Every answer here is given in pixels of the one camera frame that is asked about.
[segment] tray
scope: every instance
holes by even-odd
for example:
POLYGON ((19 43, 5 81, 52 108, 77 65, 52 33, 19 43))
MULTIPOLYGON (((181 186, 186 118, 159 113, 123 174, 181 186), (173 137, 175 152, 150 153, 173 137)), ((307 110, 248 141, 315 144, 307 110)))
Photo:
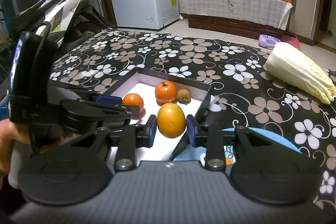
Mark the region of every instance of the tray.
MULTIPOLYGON (((181 107, 185 117, 192 114, 196 120, 199 120, 210 103, 211 86, 196 80, 135 67, 109 88, 104 95, 124 98, 128 93, 137 93, 143 99, 144 110, 140 117, 131 120, 131 124, 146 123, 149 116, 157 115, 163 105, 156 101, 154 90, 156 85, 164 80, 173 82, 177 90, 188 89, 190 91, 191 100, 188 104, 180 102, 176 104, 181 107)), ((182 136, 183 134, 177 138, 169 139, 164 137, 157 129, 153 147, 137 149, 137 164, 139 165, 141 160, 167 160, 182 136)), ((112 147, 107 161, 109 165, 114 164, 116 152, 117 147, 112 147)))

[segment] floral tablecloth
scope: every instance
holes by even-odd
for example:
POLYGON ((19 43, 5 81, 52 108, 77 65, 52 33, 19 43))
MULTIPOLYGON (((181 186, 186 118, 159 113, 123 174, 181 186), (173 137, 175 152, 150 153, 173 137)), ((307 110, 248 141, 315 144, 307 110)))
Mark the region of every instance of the floral tablecloth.
MULTIPOLYGON (((336 212, 336 103, 322 104, 265 70, 269 50, 221 40, 107 29, 55 62, 51 79, 104 93, 134 66, 211 84, 201 122, 263 128, 315 159, 324 175, 314 203, 336 212)), ((336 72, 325 70, 336 82, 336 72)), ((226 147, 232 163, 232 147, 226 147)))

